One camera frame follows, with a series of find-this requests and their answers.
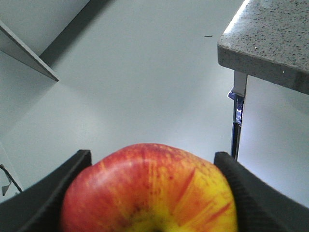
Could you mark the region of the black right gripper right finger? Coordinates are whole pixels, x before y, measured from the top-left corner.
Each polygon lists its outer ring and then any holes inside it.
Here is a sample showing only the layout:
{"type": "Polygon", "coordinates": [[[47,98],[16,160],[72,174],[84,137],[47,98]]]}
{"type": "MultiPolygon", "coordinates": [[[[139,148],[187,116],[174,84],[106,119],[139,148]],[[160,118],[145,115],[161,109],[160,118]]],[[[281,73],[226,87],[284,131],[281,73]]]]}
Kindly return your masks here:
{"type": "Polygon", "coordinates": [[[281,194],[238,163],[217,152],[214,164],[226,177],[237,209],[241,232],[307,232],[309,210],[281,194]]]}

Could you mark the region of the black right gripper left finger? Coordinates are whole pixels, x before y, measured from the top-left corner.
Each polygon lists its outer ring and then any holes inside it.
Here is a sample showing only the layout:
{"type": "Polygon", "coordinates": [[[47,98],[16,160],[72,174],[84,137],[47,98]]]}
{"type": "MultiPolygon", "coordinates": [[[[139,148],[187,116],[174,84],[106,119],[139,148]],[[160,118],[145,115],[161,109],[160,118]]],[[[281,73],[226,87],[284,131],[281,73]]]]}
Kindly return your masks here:
{"type": "Polygon", "coordinates": [[[48,176],[0,204],[2,232],[58,232],[64,195],[74,178],[92,165],[91,151],[78,150],[48,176]]]}

